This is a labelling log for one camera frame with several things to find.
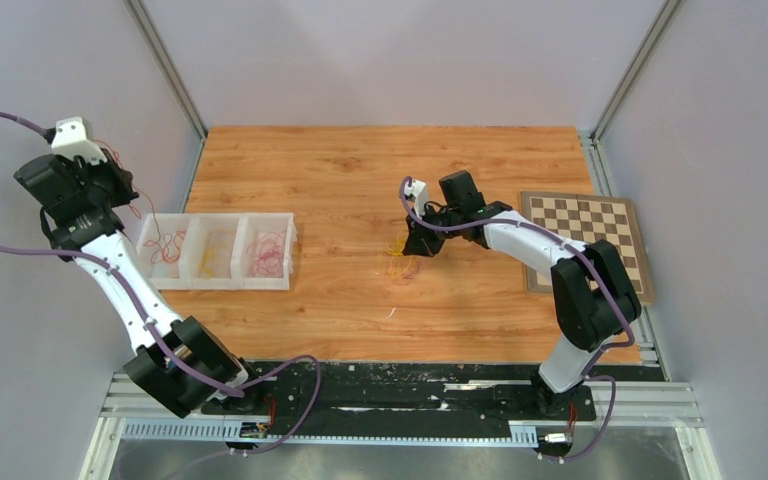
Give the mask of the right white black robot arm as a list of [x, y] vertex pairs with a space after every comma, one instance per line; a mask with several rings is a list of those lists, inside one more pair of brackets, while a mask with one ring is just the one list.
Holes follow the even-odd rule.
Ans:
[[531, 403], [544, 417], [556, 417], [571, 403], [570, 391], [609, 349], [635, 342], [632, 323], [642, 305], [618, 248], [553, 233], [510, 205], [488, 202], [473, 177], [461, 170], [440, 179], [442, 203], [427, 185], [410, 176], [399, 187], [406, 211], [405, 256], [434, 257], [448, 239], [462, 238], [510, 256], [548, 278], [560, 337], [541, 363]]

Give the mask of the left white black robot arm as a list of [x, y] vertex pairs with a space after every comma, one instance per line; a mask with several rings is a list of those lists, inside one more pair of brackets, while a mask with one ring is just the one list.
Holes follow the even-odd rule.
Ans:
[[134, 351], [124, 372], [135, 385], [180, 418], [218, 396], [242, 414], [262, 408], [265, 386], [202, 323], [176, 313], [141, 272], [114, 211], [138, 196], [129, 171], [112, 158], [91, 164], [46, 154], [14, 178], [39, 203], [56, 255], [90, 275], [119, 315]]

